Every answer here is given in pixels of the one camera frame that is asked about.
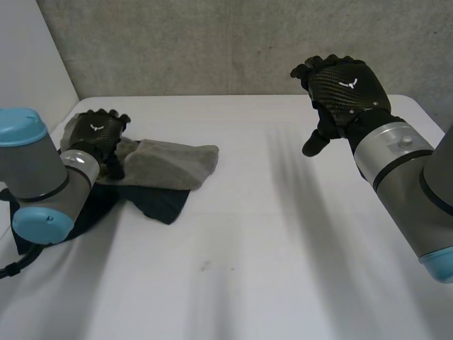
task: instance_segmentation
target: gray concrete wall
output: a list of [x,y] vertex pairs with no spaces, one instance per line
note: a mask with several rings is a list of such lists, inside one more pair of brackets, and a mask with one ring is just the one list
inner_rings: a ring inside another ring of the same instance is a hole
[[453,122],[453,1],[38,0],[80,98],[302,94],[312,55],[365,60]]

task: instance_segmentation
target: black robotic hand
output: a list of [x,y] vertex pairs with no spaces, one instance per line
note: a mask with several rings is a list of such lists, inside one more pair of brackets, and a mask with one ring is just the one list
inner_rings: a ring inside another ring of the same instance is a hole
[[107,172],[111,179],[123,179],[125,173],[115,150],[128,123],[129,116],[119,116],[116,110],[81,113],[69,138],[69,148],[88,152],[100,164],[101,172]]
[[374,72],[361,60],[329,55],[310,57],[291,71],[318,111],[318,128],[302,152],[317,155],[331,140],[347,138],[352,151],[369,132],[403,121],[391,115],[389,99]]

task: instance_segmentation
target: white logo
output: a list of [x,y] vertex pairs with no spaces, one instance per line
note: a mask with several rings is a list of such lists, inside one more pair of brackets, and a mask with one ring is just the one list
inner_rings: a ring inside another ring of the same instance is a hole
[[346,87],[350,87],[351,89],[354,89],[354,86],[356,85],[356,83],[357,83],[357,78],[354,79],[354,82],[353,82],[353,83],[349,83],[349,84],[344,84],[344,83],[342,83],[341,81],[339,82],[340,85],[346,86]]
[[94,131],[102,130],[104,128],[103,126],[100,126],[100,127],[93,126],[93,124],[90,124],[90,126]]

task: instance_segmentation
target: carbon fiber hand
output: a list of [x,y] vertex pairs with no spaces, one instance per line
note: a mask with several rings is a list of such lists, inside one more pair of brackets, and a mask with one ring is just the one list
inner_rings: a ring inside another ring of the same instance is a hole
[[365,111],[377,109],[390,115],[389,99],[374,72],[361,60],[330,55],[325,60],[311,57],[291,71],[309,92],[318,110],[318,128],[304,145],[303,153],[312,157],[332,139],[348,137],[347,129]]
[[130,118],[127,115],[118,116],[116,110],[110,110],[109,113],[103,109],[81,113],[69,138],[70,149],[91,154],[101,166],[105,165],[111,179],[124,178],[115,150]]

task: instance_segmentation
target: blue joint cap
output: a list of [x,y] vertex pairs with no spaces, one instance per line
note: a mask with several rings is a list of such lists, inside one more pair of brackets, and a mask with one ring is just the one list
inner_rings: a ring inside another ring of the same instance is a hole
[[453,283],[453,246],[420,257],[419,262],[441,283]]
[[26,207],[14,214],[11,224],[23,239],[37,244],[56,244],[64,241],[74,227],[66,214],[44,207]]
[[0,147],[20,147],[47,134],[40,115],[31,108],[0,109]]

